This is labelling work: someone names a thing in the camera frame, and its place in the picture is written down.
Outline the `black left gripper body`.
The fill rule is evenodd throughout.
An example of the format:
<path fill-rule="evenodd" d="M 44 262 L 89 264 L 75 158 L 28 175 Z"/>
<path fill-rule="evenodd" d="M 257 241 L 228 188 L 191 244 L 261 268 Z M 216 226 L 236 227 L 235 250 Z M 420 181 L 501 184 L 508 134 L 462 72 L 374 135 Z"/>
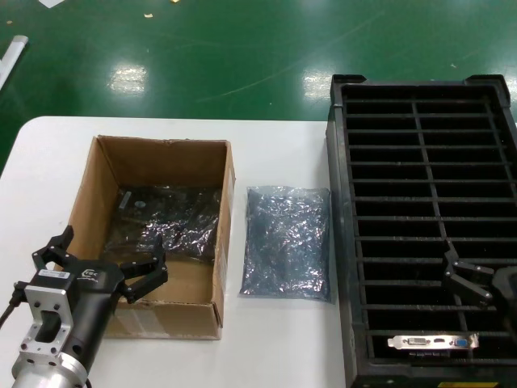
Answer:
<path fill-rule="evenodd" d="M 62 348 L 86 369 L 91 369 L 107 325 L 120 299 L 124 276 L 108 261 L 80 259 L 63 268 L 72 275 L 73 326 Z"/>

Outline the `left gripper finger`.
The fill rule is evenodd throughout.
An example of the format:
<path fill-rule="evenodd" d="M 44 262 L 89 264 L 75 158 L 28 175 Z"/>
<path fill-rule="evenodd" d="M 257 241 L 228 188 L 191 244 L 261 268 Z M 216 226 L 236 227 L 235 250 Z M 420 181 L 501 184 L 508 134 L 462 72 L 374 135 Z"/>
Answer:
<path fill-rule="evenodd" d="M 120 294 L 128 304 L 134 304 L 168 281 L 166 251 L 159 234 L 153 243 L 148 259 L 122 263 L 119 269 L 124 276 Z"/>
<path fill-rule="evenodd" d="M 73 279 L 74 275 L 69 270 L 75 264 L 75 256 L 67 251 L 73 238 L 73 227 L 66 226 L 62 234 L 51 237 L 45 247 L 35 251 L 32 254 L 32 260 L 36 267 L 35 276 L 53 279 Z M 47 264 L 49 263 L 54 263 L 61 270 L 47 269 Z"/>

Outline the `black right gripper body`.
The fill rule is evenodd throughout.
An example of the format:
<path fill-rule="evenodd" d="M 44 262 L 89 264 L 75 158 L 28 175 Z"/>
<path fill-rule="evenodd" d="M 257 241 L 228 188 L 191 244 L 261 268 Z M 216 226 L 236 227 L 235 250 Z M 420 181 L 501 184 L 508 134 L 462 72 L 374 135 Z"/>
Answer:
<path fill-rule="evenodd" d="M 516 323 L 516 267 L 500 268 L 491 282 L 494 306 L 504 323 Z"/>

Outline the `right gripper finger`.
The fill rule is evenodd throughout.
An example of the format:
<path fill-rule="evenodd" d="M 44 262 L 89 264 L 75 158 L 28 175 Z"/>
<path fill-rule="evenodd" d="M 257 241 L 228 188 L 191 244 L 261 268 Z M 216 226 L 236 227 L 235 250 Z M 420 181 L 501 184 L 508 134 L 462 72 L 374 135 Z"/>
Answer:
<path fill-rule="evenodd" d="M 491 306 L 494 297 L 490 287 L 494 270 L 462 261 L 452 241 L 447 240 L 446 244 L 448 250 L 443 258 L 442 286 L 472 306 L 482 309 Z"/>

